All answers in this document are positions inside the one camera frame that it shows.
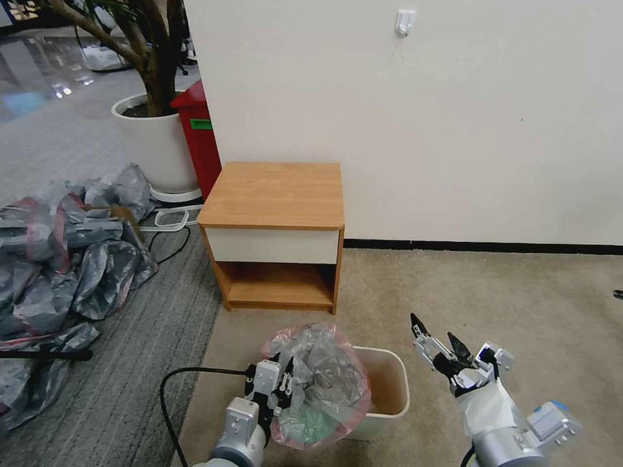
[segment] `black baseboard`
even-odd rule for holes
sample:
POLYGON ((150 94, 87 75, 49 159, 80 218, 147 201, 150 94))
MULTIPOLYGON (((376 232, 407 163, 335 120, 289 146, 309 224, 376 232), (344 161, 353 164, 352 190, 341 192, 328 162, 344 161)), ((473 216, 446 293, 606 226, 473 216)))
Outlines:
POLYGON ((344 248, 373 248, 379 250, 446 250, 498 253, 623 255, 622 245, 569 245, 563 243, 497 243, 344 239, 344 248))

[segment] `open shelf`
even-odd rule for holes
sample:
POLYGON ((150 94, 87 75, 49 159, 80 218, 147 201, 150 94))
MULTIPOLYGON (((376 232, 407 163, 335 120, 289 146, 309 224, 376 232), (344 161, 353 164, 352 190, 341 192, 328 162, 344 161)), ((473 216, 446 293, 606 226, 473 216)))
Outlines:
POLYGON ((218 261, 226 299, 246 308, 331 309, 335 265, 218 261))

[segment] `white wall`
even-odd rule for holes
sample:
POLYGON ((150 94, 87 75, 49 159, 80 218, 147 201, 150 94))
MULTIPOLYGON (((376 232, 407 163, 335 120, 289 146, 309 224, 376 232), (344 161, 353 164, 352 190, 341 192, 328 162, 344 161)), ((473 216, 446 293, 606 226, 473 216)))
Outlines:
POLYGON ((623 244, 620 0, 185 4, 223 161, 341 162, 346 237, 623 244))

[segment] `black cable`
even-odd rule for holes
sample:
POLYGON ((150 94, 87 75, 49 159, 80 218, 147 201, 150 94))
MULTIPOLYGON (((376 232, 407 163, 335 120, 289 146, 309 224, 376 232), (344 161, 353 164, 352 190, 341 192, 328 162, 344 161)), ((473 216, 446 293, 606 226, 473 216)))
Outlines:
POLYGON ((36 359, 36 360, 69 360, 89 361, 93 352, 89 349, 80 349, 73 352, 47 352, 45 350, 0 350, 0 359, 36 359))
POLYGON ((178 373, 189 373, 189 372, 204 372, 204 373, 222 373, 222 374, 232 374, 232 375, 241 375, 244 376, 246 371, 244 370, 225 370, 224 368, 206 368, 204 366, 185 366, 182 368, 178 368, 177 370, 173 370, 168 373, 164 378, 162 378, 162 382, 160 383, 160 408, 162 410, 162 416, 164 417, 164 423, 167 425, 167 430, 169 430, 169 436, 171 437, 171 441, 173 441, 173 445, 175 446, 175 451, 180 458, 180 462, 183 467, 188 467, 188 462, 186 462, 186 458, 184 456, 184 452, 182 451, 182 446, 180 446, 180 441, 177 438, 177 434, 173 429, 173 424, 171 423, 171 419, 169 417, 169 412, 167 411, 167 405, 164 402, 164 388, 169 381, 169 378, 178 373))
MULTIPOLYGON (((173 256, 177 255, 180 251, 182 251, 184 249, 184 247, 186 246, 186 243, 188 243, 188 239, 190 238, 190 229, 188 227, 184 227, 184 228, 186 229, 186 238, 184 239, 184 242, 182 243, 182 246, 180 246, 177 250, 175 250, 173 253, 168 255, 166 258, 161 259, 160 261, 156 261, 156 264, 161 265, 162 263, 164 263, 165 261, 171 259, 173 256)), ((164 233, 165 232, 156 232, 154 234, 154 236, 151 237, 151 240, 149 241, 149 246, 147 247, 147 249, 149 250, 150 253, 151 253, 151 247, 153 246, 154 240, 156 239, 156 237, 158 237, 158 235, 164 234, 164 233)))
POLYGON ((467 467, 467 464, 472 459, 472 456, 475 453, 476 453, 476 450, 474 449, 474 445, 472 444, 472 447, 469 448, 468 452, 465 453, 465 456, 464 456, 463 460, 461 461, 461 467, 467 467))

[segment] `glossy floor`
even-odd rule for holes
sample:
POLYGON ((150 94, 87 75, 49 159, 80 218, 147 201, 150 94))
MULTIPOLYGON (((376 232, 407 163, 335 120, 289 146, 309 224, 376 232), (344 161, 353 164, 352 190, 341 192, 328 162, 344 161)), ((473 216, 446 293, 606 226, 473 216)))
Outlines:
MULTIPOLYGON (((188 71, 179 89, 199 79, 188 71)), ((0 205, 55 180, 113 178, 130 158, 110 107, 141 92, 133 69, 88 69, 72 28, 0 38, 0 205)))

